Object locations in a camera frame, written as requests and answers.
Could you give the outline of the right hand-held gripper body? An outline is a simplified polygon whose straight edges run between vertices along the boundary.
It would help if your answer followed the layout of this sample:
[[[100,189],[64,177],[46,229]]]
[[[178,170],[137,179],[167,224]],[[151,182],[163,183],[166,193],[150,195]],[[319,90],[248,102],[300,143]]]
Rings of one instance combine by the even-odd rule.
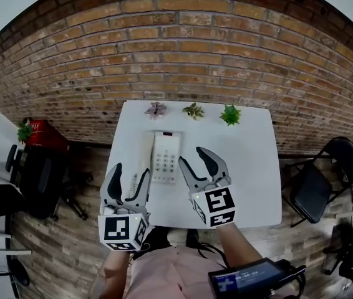
[[[217,182],[202,183],[191,189],[189,200],[206,228],[215,229],[234,222],[234,193],[230,178],[223,177]]]

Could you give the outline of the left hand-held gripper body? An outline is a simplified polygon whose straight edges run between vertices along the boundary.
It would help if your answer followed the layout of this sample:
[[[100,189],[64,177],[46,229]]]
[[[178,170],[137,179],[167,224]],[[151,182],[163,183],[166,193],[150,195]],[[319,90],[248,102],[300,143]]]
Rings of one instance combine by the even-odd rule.
[[[105,200],[98,216],[100,242],[114,251],[140,251],[149,216],[145,204]]]

